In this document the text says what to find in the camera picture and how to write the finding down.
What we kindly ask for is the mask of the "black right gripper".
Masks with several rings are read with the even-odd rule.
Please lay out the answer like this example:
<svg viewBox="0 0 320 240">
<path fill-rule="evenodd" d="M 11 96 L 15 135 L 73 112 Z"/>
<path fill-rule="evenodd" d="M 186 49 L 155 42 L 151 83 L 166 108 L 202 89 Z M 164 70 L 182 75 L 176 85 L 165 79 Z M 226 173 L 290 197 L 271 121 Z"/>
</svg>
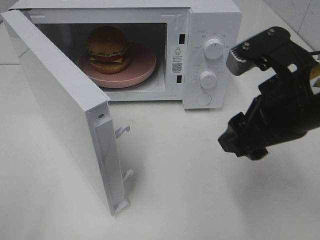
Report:
<svg viewBox="0 0 320 240">
<path fill-rule="evenodd" d="M 261 160 L 267 146 L 303 137 L 320 126 L 320 64 L 290 40 L 279 26 L 270 27 L 232 47 L 226 66 L 235 76 L 254 67 L 275 75 L 259 85 L 246 114 L 232 117 L 218 138 L 237 157 Z"/>
</svg>

